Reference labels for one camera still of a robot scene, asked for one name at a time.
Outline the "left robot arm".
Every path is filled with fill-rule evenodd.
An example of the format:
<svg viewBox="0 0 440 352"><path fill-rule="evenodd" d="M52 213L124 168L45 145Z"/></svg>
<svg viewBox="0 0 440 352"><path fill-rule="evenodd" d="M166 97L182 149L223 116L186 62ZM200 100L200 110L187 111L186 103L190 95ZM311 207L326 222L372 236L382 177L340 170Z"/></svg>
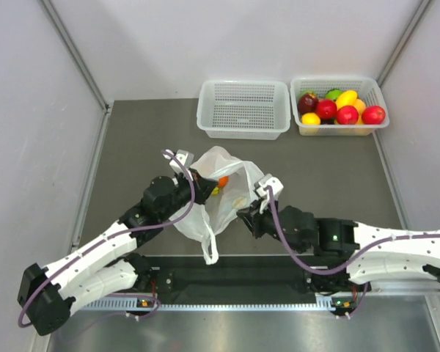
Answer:
<svg viewBox="0 0 440 352"><path fill-rule="evenodd" d="M141 200L97 238L56 262L28 266L18 290L18 325L46 336L93 301L121 290L147 289L151 267L136 249L184 220L195 205L205 204L217 184L194 169L155 177Z"/></svg>

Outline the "orange tangerine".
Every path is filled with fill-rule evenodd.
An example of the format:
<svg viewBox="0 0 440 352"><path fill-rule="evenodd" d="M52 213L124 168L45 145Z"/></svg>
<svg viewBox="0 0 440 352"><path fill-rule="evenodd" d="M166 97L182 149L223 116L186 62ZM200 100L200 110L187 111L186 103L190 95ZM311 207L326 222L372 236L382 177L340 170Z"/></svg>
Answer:
<svg viewBox="0 0 440 352"><path fill-rule="evenodd" d="M218 181L218 187L224 188L228 184L228 181L229 181L228 176L221 177Z"/></svg>

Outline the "white plastic bag with fruit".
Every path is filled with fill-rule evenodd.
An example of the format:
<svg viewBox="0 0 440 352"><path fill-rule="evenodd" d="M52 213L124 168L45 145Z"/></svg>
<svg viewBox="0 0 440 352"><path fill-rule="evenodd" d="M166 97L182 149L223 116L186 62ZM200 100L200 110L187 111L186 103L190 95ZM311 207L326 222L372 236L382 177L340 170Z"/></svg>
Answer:
<svg viewBox="0 0 440 352"><path fill-rule="evenodd" d="M201 244L205 263L212 265L219 259L216 236L237 219L237 211L256 200L254 184L265 174L253 162L236 158L220 146L210 148L191 167L204 178L229 177L218 195L211 195L204 205L195 204L175 224L179 232Z"/></svg>

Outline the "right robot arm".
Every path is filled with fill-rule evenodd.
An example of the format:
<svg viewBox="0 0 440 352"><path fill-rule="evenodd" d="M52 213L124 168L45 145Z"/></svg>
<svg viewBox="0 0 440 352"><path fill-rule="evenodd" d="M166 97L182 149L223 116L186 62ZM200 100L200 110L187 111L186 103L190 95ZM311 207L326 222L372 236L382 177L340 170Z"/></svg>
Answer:
<svg viewBox="0 0 440 352"><path fill-rule="evenodd" d="M390 279L440 283L440 229L395 230L358 221L316 218L312 213L258 201L237 212L255 238L280 241L292 261L312 278L344 290Z"/></svg>

